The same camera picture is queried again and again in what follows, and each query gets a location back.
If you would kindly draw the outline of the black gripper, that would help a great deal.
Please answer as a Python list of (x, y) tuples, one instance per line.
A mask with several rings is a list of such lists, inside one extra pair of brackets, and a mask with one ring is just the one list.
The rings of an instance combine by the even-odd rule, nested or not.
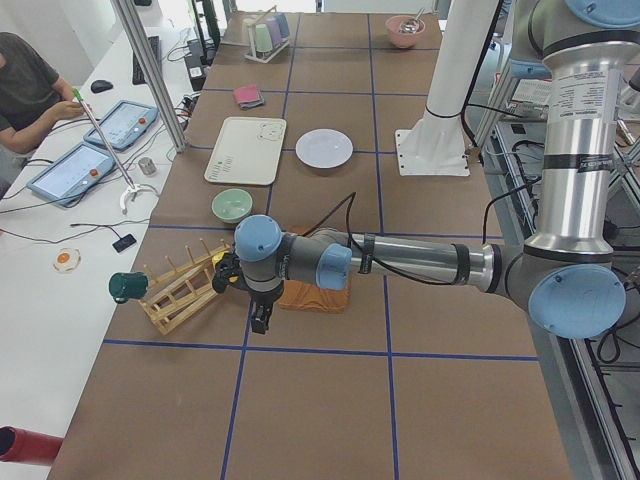
[(277, 291), (259, 292), (251, 290), (249, 294), (253, 302), (251, 330), (256, 334), (266, 334), (269, 330), (269, 320), (272, 315), (273, 304), (278, 299)]

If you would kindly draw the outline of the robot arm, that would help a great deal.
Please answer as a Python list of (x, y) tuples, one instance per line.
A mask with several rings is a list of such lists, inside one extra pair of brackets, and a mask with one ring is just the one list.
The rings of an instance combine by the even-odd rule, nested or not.
[(520, 247), (354, 235), (324, 226), (303, 235), (266, 215), (234, 233), (235, 286), (264, 333), (288, 280), (341, 290), (350, 272), (391, 273), (433, 286), (472, 285), (503, 296), (546, 331), (584, 339), (612, 327), (626, 304), (603, 225), (622, 72), (639, 52), (635, 1), (520, 1), (510, 57), (551, 77), (539, 210)]

